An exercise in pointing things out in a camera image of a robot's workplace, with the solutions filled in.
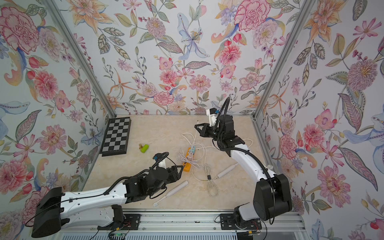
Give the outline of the white electric toothbrush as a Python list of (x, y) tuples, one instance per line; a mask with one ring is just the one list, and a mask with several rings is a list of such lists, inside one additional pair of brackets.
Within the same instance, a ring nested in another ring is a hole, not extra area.
[(237, 167), (237, 165), (238, 164), (233, 164), (233, 165), (227, 167), (225, 170), (218, 173), (217, 176), (215, 177), (215, 179), (221, 179), (222, 177), (224, 177), (225, 175), (230, 173), (232, 170), (234, 170)]
[(159, 205), (159, 203), (163, 200), (165, 200), (166, 198), (169, 198), (171, 196), (173, 196), (174, 194), (178, 193), (179, 191), (181, 191), (183, 188), (185, 188), (186, 186), (189, 185), (189, 182), (188, 181), (184, 181), (183, 183), (181, 183), (180, 185), (178, 185), (177, 187), (173, 188), (172, 190), (170, 190), (164, 197), (162, 197), (160, 200), (158, 200), (157, 202), (155, 202), (153, 204), (154, 207), (157, 207)]

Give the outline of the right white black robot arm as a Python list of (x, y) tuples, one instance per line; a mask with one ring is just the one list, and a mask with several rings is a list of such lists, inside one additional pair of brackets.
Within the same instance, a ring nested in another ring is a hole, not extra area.
[(227, 153), (256, 184), (253, 201), (235, 208), (238, 222), (260, 219), (274, 221), (275, 217), (292, 210), (292, 198), (288, 178), (268, 169), (254, 154), (245, 141), (235, 134), (233, 117), (208, 111), (209, 122), (195, 125), (203, 138), (211, 138), (217, 148)]

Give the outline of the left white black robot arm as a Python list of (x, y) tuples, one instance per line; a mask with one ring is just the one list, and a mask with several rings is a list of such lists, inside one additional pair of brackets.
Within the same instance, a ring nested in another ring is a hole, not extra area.
[(183, 166), (156, 166), (132, 177), (121, 177), (109, 188), (65, 193), (60, 187), (53, 188), (36, 206), (31, 219), (32, 237), (43, 238), (80, 225), (117, 229), (124, 224), (122, 205), (160, 196), (168, 184), (181, 179), (182, 172)]

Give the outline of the orange power strip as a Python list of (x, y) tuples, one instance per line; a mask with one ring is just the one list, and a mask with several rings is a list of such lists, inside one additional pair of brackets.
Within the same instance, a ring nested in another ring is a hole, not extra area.
[(187, 153), (185, 155), (185, 157), (183, 158), (183, 167), (184, 167), (184, 172), (187, 172), (189, 173), (190, 170), (195, 167), (195, 163), (194, 163), (194, 158), (192, 160), (189, 160), (188, 159), (188, 152), (192, 152), (191, 151), (191, 147), (188, 148), (187, 150)]

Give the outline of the green small object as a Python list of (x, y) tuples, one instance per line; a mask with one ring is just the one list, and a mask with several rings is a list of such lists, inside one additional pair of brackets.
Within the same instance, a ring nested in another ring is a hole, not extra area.
[(149, 149), (149, 145), (145, 144), (143, 145), (143, 148), (140, 150), (141, 153), (145, 153)]

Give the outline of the black white checkerboard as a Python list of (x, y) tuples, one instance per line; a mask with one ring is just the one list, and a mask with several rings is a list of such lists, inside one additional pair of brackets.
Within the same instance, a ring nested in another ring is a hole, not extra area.
[(127, 153), (131, 123), (130, 117), (109, 119), (100, 148), (102, 157)]

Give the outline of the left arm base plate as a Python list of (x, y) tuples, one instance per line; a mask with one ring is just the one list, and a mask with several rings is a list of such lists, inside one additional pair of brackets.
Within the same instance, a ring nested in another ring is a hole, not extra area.
[(141, 220), (141, 215), (140, 214), (123, 214), (122, 218), (119, 218), (117, 220), (113, 220), (111, 224), (109, 224), (106, 227), (97, 227), (97, 230), (102, 230), (102, 231), (112, 231), (112, 230), (127, 230), (127, 231), (132, 231), (132, 230), (138, 230), (139, 224)]

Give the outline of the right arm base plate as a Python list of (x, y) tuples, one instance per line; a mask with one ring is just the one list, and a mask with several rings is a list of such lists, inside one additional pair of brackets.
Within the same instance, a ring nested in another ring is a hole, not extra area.
[(240, 216), (232, 214), (220, 214), (219, 223), (222, 230), (262, 230), (262, 223), (259, 219), (243, 220)]

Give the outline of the aluminium mounting rail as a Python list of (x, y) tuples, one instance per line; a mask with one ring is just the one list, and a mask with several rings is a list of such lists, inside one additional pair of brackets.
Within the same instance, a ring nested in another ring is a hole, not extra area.
[(213, 210), (139, 210), (123, 209), (123, 219), (131, 224), (130, 231), (136, 232), (211, 232), (211, 231), (267, 231), (305, 232), (305, 225), (297, 213), (287, 213), (269, 221), (251, 220), (240, 227), (234, 212)]

